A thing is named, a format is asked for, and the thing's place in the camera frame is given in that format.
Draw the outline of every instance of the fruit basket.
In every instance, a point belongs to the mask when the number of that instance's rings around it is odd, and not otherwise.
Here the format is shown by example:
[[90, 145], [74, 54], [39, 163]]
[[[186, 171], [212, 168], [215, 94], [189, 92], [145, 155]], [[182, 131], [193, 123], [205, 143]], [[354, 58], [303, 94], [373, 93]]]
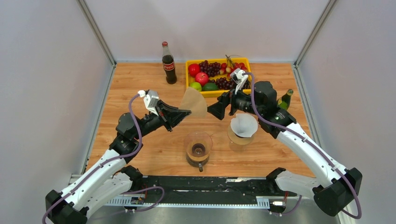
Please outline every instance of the fruit basket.
[[[249, 64], [249, 60], [245, 57], [236, 57], [236, 58], [231, 58], [233, 63], [244, 63], [245, 67], [247, 69], [247, 71], [251, 71], [250, 70], [250, 64]], [[203, 61], [207, 60], [208, 63], [215, 63], [218, 62], [220, 64], [222, 63], [227, 63], [227, 59], [226, 58], [221, 58], [221, 59], [203, 59], [203, 60], [189, 60], [186, 61], [186, 65], [185, 65], [185, 69], [186, 69], [186, 89], [190, 86], [191, 83], [195, 82], [195, 78], [190, 76], [189, 71], [188, 71], [188, 66], [191, 64], [199, 64]], [[223, 74], [223, 75], [216, 75], [215, 77], [209, 77], [209, 80], [216, 80], [218, 78], [227, 78], [228, 73]], [[227, 92], [229, 90], [215, 90], [215, 91], [201, 91], [200, 93], [202, 94], [202, 96], [204, 97], [218, 97], [220, 96], [222, 93]], [[244, 89], [243, 90], [244, 93], [246, 94], [250, 94], [251, 90], [250, 89]]]

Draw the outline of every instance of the coca-cola bottle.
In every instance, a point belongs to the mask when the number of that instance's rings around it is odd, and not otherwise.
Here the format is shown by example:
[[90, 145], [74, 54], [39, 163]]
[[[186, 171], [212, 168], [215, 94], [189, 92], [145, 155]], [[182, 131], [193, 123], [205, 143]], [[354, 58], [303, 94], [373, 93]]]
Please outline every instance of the coca-cola bottle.
[[163, 69], [166, 73], [166, 81], [169, 84], [175, 84], [177, 81], [176, 77], [176, 69], [175, 69], [175, 62], [173, 60], [173, 56], [170, 53], [168, 42], [162, 42], [163, 54], [162, 54], [162, 64]]

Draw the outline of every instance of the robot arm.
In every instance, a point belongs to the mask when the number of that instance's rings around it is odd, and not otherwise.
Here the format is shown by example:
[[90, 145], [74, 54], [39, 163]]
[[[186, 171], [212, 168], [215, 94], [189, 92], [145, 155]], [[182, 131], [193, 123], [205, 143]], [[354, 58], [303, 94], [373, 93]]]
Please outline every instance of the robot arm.
[[[248, 77], [244, 73], [243, 70], [236, 69], [231, 74], [231, 78], [237, 84], [244, 83]], [[344, 165], [335, 161], [310, 139], [293, 116], [286, 110], [277, 107], [276, 91], [272, 88], [270, 82], [260, 81], [254, 84], [254, 100], [261, 117], [273, 124], [286, 127], [286, 129], [279, 128], [259, 120], [261, 128], [289, 147], [316, 176], [316, 178], [310, 178], [278, 168], [267, 178], [273, 180], [280, 190], [313, 198], [323, 212], [330, 216], [337, 215], [354, 197], [347, 183], [336, 172], [336, 169], [349, 180], [356, 193], [359, 193], [360, 190], [361, 173], [356, 168], [348, 170]], [[222, 120], [226, 107], [229, 105], [231, 105], [230, 116], [234, 115], [237, 110], [255, 114], [251, 95], [240, 91], [238, 85], [236, 89], [219, 96], [218, 102], [208, 107], [208, 112]], [[319, 149], [319, 152], [313, 146], [307, 144], [307, 141], [313, 143]], [[328, 158], [334, 164], [334, 167], [330, 166], [324, 157]]]
[[[155, 91], [139, 91], [149, 114], [142, 119], [136, 117], [142, 137], [164, 126], [169, 132], [185, 117], [191, 114], [189, 110], [179, 110], [161, 101]], [[61, 192], [52, 190], [45, 197], [46, 208], [58, 203], [48, 214], [50, 220], [56, 224], [86, 223], [87, 219], [101, 206], [115, 196], [137, 190], [135, 186], [142, 174], [132, 166], [126, 166], [135, 156], [113, 159], [111, 158], [132, 154], [139, 145], [136, 124], [129, 113], [122, 114], [116, 127], [117, 137], [110, 144], [104, 155], [87, 172]], [[121, 170], [113, 179], [108, 177]]]

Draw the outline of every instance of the white wall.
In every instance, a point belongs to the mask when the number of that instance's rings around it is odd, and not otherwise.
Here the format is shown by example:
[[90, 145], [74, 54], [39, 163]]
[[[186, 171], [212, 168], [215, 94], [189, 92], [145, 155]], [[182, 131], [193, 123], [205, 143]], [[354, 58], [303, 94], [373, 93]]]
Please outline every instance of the white wall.
[[396, 1], [340, 0], [301, 65], [322, 146], [363, 173], [357, 224], [395, 222]]
[[87, 0], [117, 61], [294, 61], [328, 0]]
[[0, 223], [81, 172], [111, 70], [75, 0], [0, 3]]

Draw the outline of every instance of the wooden tabletop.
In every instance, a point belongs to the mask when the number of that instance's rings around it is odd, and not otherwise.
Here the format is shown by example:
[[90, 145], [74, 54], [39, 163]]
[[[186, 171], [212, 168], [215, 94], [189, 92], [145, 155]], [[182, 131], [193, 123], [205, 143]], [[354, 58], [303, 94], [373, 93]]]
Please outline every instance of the wooden tabletop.
[[[251, 70], [256, 81], [270, 81], [279, 95], [293, 89], [291, 105], [288, 111], [309, 133], [300, 96], [290, 64], [286, 63], [252, 63]], [[161, 63], [119, 63], [107, 97], [93, 145], [88, 168], [90, 168], [108, 149], [116, 136], [120, 115], [128, 112], [128, 102], [138, 90], [152, 89], [158, 92], [160, 99], [171, 105], [179, 106], [185, 87], [185, 65], [176, 64], [177, 83], [169, 85], [165, 81], [165, 72]], [[208, 105], [216, 98], [206, 98]], [[132, 105], [134, 113], [143, 117], [148, 113], [141, 99]], [[260, 129], [245, 151], [235, 152], [230, 149], [227, 127], [234, 116], [220, 121], [211, 114], [205, 118], [187, 117], [169, 133], [164, 127], [143, 137], [143, 148], [130, 162], [144, 175], [198, 175], [198, 176], [240, 176], [264, 177], [277, 167], [283, 167], [293, 173], [312, 176], [308, 167], [285, 145], [273, 139]], [[186, 161], [183, 148], [188, 133], [205, 131], [211, 135], [213, 147], [210, 159], [204, 171], [190, 166]]]

